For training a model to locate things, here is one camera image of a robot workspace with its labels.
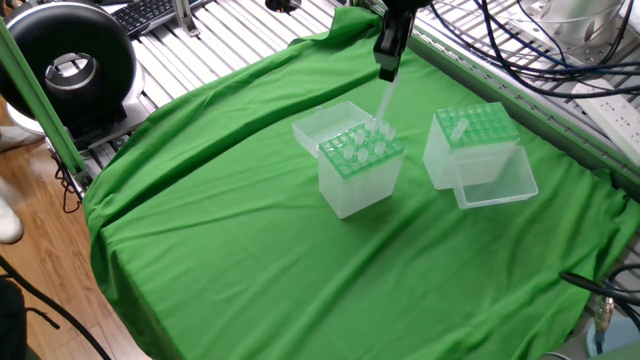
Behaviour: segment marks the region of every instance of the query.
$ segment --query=wooden floor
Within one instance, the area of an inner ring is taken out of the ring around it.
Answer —
[[[7,125],[0,98],[0,124]],[[89,264],[89,239],[82,209],[62,211],[64,189],[55,180],[56,163],[41,142],[0,154],[0,176],[22,199],[15,210],[25,227],[15,245],[0,245],[4,256],[27,280],[76,316],[115,360],[148,359],[104,299]],[[76,204],[69,196],[68,207]],[[27,306],[45,311],[62,328],[28,315],[28,342],[42,360],[100,359],[60,315],[25,293]]]

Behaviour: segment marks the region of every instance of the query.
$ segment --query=electrical outlet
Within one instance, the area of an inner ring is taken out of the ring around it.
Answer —
[[[613,89],[606,80],[587,81],[586,84],[604,89]],[[578,84],[574,94],[600,92],[601,89]],[[640,113],[622,95],[594,99],[576,99],[584,112],[607,134],[609,139],[640,166]]]

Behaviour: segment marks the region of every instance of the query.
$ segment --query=green cloth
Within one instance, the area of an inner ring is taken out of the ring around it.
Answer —
[[[588,299],[640,206],[521,126],[540,194],[460,210],[422,163],[436,110],[482,100],[411,51],[387,112],[407,147],[392,197],[339,220],[291,124],[344,101],[375,113],[379,19],[155,112],[84,202],[101,290],[155,359],[537,359]]]

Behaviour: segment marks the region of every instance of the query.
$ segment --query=white power strip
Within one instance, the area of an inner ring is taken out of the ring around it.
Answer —
[[[587,81],[587,84],[613,89],[606,80]],[[578,84],[574,94],[588,94],[602,90]],[[576,99],[584,112],[607,134],[620,150],[640,166],[640,113],[622,97],[613,95],[595,99]]]

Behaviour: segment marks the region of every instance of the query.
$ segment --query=pipette tip box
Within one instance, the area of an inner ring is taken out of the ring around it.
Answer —
[[[328,109],[318,111],[293,123],[296,140],[313,157],[318,157],[320,141],[372,119],[372,116],[346,101]]]
[[[395,129],[373,119],[320,142],[320,192],[338,218],[390,196],[404,152]]]
[[[513,120],[500,103],[438,110],[423,162],[436,190],[454,189],[460,208],[538,193]]]

